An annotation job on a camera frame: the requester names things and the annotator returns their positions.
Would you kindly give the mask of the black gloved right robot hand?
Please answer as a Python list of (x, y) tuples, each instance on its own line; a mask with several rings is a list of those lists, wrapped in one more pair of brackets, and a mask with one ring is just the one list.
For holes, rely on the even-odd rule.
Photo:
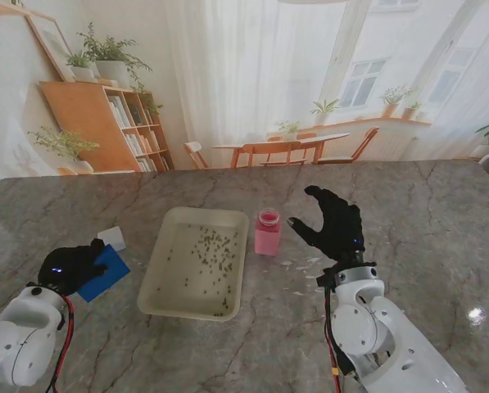
[(317, 200), (323, 226), (315, 231), (295, 217), (288, 219), (289, 226), (309, 246), (322, 251), (328, 258), (345, 264), (358, 261), (357, 255), (365, 251), (358, 206), (315, 185), (306, 187), (305, 193)]

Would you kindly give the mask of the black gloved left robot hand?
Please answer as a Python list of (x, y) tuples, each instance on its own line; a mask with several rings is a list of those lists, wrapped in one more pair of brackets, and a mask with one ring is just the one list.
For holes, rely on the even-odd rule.
[(38, 273), (38, 284), (69, 296), (106, 271), (105, 264), (95, 264), (105, 250), (101, 239), (93, 239), (88, 246), (61, 247), (51, 251)]

